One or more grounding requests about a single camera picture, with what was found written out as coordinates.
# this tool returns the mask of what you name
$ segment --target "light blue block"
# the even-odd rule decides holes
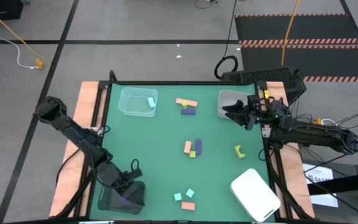
[[[194,191],[191,190],[191,189],[188,189],[187,192],[186,192],[186,195],[189,196],[189,197],[192,197],[194,195]]]
[[[174,194],[173,196],[175,197],[176,202],[181,200],[181,193]]]
[[[155,108],[155,103],[154,103],[154,99],[152,97],[147,98],[147,100],[149,101],[149,105],[151,108]]]

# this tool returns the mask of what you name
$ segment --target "clear plastic container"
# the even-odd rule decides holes
[[[250,93],[243,93],[239,91],[231,91],[231,90],[221,90],[219,92],[219,100],[218,100],[218,116],[221,118],[228,118],[226,115],[226,111],[222,109],[223,106],[231,106],[237,103],[237,100],[241,100],[244,105],[247,104],[248,99],[247,96],[251,95]]]
[[[148,98],[152,97],[154,108],[149,105]],[[152,118],[157,107],[157,91],[147,88],[124,87],[119,98],[118,109],[129,116]]]

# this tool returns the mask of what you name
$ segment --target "orange cable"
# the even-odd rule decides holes
[[[288,35],[290,34],[290,29],[291,29],[291,26],[292,26],[292,21],[293,21],[293,18],[294,18],[294,16],[295,16],[295,14],[296,14],[296,10],[298,10],[299,2],[300,2],[300,0],[297,0],[297,1],[296,1],[296,5],[295,5],[295,8],[294,8],[293,13],[292,13],[292,16],[291,16],[290,24],[288,25],[287,33],[285,34],[284,45],[283,45],[283,52],[282,52],[282,54],[281,54],[281,66],[284,65],[285,46],[287,45]]]
[[[33,52],[36,56],[40,57],[41,59],[44,59],[40,54],[38,54],[35,50],[33,50],[30,46],[28,46],[26,42],[24,42],[23,39],[21,39],[15,32],[13,32],[13,30],[11,30],[11,28],[9,28],[1,19],[0,19],[0,23],[4,25],[4,27],[7,28],[16,38],[18,38],[31,52]]]

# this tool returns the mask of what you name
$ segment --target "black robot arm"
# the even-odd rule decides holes
[[[35,109],[34,115],[39,121],[52,125],[56,130],[66,136],[75,146],[85,155],[86,165],[91,166],[92,170],[85,181],[78,187],[74,197],[67,206],[56,217],[67,217],[76,202],[81,198],[86,186],[96,179],[103,187],[103,197],[100,203],[103,210],[119,210],[137,214],[144,206],[143,182],[135,181],[142,176],[139,169],[139,161],[132,161],[131,171],[121,172],[115,164],[111,162],[112,155],[103,147],[102,137],[92,129],[82,128],[69,116],[67,116],[66,105],[61,99],[48,96]]]
[[[262,110],[262,106],[259,97],[252,95],[248,96],[247,105],[239,100],[235,105],[224,106],[223,110],[227,112],[227,117],[245,126],[246,130],[252,129],[254,124],[269,124],[269,146],[273,149],[281,149],[284,144],[295,142],[327,146],[344,154],[358,152],[358,136],[348,129],[297,121],[291,117],[282,99],[264,105],[267,110]]]

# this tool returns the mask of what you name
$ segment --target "orange block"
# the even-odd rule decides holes
[[[190,149],[191,149],[191,141],[186,141],[185,154],[190,154]]]
[[[196,210],[196,204],[191,202],[182,202],[181,209],[194,211]]]
[[[184,101],[187,102],[187,105],[188,105],[188,106],[197,106],[197,104],[198,104],[197,101],[184,100],[184,99],[181,99],[181,98],[177,98],[177,103],[180,104],[180,105],[181,105]]]

